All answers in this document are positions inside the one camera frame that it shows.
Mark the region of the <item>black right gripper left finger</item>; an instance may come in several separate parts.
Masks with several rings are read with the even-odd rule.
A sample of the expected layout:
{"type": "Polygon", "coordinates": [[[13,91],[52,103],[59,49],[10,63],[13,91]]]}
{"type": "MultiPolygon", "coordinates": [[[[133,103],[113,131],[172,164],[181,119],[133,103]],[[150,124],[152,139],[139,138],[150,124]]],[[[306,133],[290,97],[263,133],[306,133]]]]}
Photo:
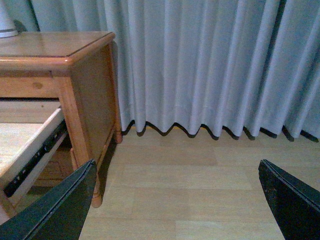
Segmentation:
{"type": "Polygon", "coordinates": [[[77,240],[96,184],[91,159],[60,184],[0,226],[2,240],[77,240]]]}

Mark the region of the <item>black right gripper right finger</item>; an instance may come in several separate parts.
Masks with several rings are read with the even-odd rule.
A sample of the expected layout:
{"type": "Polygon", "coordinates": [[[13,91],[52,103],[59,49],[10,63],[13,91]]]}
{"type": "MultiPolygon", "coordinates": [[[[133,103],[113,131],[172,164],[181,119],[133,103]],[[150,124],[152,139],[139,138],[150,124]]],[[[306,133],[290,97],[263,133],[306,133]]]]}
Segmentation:
{"type": "Polygon", "coordinates": [[[272,162],[258,167],[266,201],[286,240],[320,238],[320,192],[272,162]]]}

